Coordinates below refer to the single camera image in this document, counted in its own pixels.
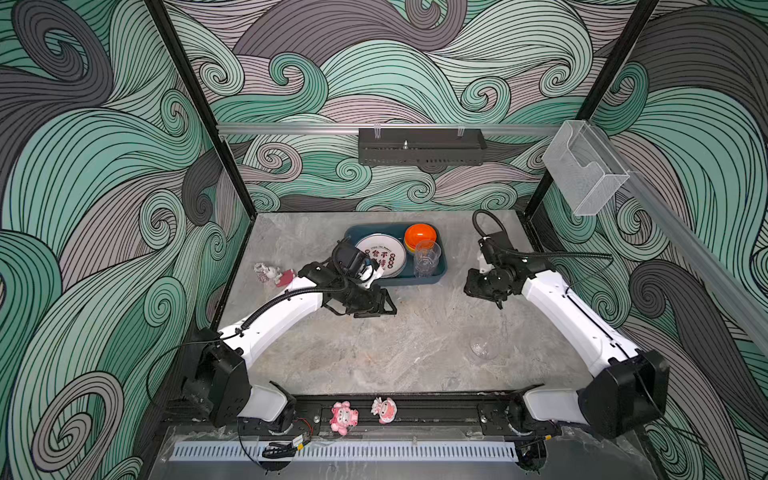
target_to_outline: blue tray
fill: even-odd
[[[400,240],[400,243],[403,243],[403,240],[406,237],[406,230],[408,230],[408,227],[413,225],[414,223],[423,223],[423,222],[413,222],[413,223],[368,223],[366,225],[355,225],[354,227],[350,227],[347,229],[347,231],[344,233],[344,237],[349,237],[349,241],[352,243],[352,245],[357,244],[363,237],[367,237],[368,235],[373,235],[374,233],[384,233],[386,235],[391,235],[395,237],[397,240]],[[394,276],[393,278],[380,278],[376,282],[377,285],[381,286],[403,286],[403,285],[431,285],[432,283],[437,283],[440,281],[440,278],[445,275],[445,271],[448,269],[448,263],[445,261],[445,249],[442,246],[442,241],[440,241],[440,232],[435,228],[435,232],[437,232],[437,244],[440,246],[440,250],[442,250],[442,255],[440,255],[440,261],[437,264],[437,270],[435,270],[435,274],[432,276],[413,276],[413,254],[406,249],[406,266],[402,269],[402,272],[398,276]]]

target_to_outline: pink figurine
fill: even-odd
[[[379,416],[379,423],[390,423],[395,419],[397,413],[397,405],[395,401],[387,397],[382,402],[382,398],[373,400],[373,407],[371,407],[371,413]]]
[[[346,427],[357,425],[357,410],[351,410],[349,408],[349,402],[334,403],[331,413],[333,414],[333,418],[331,419],[331,430],[334,432],[346,435]]]

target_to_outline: clear cup on table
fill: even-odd
[[[437,242],[433,240],[418,242],[413,253],[413,275],[432,276],[437,270],[441,254],[442,251]]]

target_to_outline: swirl-patterned wallpaper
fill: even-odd
[[[593,120],[768,311],[768,3],[694,3],[660,3]],[[647,426],[670,478],[765,478],[768,360],[685,252],[625,190],[596,217],[573,217],[554,187],[544,206],[546,249],[620,260],[579,295],[672,364],[666,417],[703,442]],[[601,266],[558,265],[572,279]]]
[[[560,124],[635,1],[165,3],[219,122]],[[260,211],[525,208],[546,141],[488,140],[490,163],[426,173],[359,166],[355,137],[228,138]]]
[[[0,112],[3,478],[136,478],[249,218],[144,0],[0,2]]]

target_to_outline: white plate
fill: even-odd
[[[382,278],[398,276],[406,267],[406,248],[391,235],[374,233],[363,237],[355,247],[367,253],[371,260],[379,262],[379,267],[384,269]]]

